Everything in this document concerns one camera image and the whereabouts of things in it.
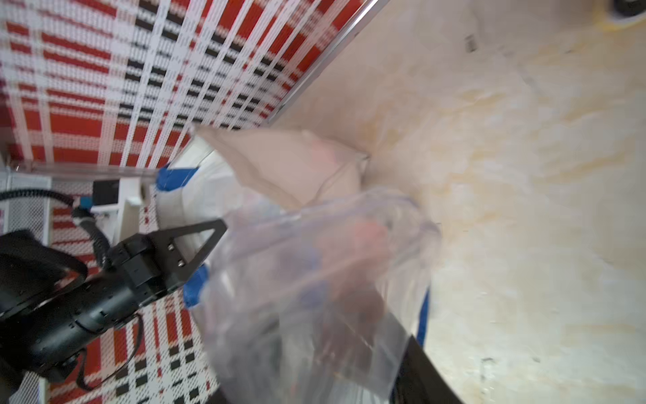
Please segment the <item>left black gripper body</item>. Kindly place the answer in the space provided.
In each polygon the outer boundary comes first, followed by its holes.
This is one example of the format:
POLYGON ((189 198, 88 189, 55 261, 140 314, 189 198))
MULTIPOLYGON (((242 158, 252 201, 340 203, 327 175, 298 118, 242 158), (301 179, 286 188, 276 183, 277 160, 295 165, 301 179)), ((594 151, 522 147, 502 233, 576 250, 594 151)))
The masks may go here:
POLYGON ((148 235, 108 252, 95 276, 65 252, 29 234, 1 238, 1 378, 26 372, 58 383, 83 371, 87 347, 111 328, 140 320, 139 309, 166 296, 148 235))

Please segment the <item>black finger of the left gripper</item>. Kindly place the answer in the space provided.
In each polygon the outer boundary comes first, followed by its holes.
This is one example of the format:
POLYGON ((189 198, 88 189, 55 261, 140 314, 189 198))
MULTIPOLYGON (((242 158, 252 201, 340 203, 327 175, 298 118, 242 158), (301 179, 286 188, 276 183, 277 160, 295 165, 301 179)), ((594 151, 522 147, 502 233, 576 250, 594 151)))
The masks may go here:
POLYGON ((154 253, 153 262, 161 272, 167 291, 183 286, 205 262, 227 225, 222 219, 162 229, 148 234, 154 253))

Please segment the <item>right gripper own finger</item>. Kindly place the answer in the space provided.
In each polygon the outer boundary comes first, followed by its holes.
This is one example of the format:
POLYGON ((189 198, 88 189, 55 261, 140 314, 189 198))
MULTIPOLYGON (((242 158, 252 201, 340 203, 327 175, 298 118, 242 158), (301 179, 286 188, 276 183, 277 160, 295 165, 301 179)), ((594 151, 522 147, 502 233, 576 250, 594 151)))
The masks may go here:
POLYGON ((408 340, 390 403, 463 404, 414 337, 408 340))

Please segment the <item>clear plastic zip bag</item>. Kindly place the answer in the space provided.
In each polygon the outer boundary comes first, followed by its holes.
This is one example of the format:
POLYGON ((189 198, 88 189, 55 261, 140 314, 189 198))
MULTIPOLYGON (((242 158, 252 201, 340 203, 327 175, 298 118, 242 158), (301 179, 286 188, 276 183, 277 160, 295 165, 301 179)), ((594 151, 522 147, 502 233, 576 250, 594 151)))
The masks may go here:
POLYGON ((376 189, 227 232, 198 321, 231 403, 386 403, 441 245, 376 189))

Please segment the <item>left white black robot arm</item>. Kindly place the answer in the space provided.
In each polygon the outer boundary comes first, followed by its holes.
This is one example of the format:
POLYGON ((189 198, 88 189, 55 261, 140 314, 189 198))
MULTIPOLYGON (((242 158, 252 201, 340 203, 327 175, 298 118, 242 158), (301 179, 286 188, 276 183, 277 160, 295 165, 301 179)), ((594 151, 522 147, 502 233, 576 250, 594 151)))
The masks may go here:
POLYGON ((205 262, 227 227, 217 219, 137 233, 111 245, 94 215, 53 190, 4 191, 2 200, 47 198, 70 208, 89 235, 99 273, 39 242, 29 230, 1 238, 1 400, 8 402, 28 373, 58 383, 84 372, 87 347, 109 329, 141 319, 141 308, 183 286, 205 262))

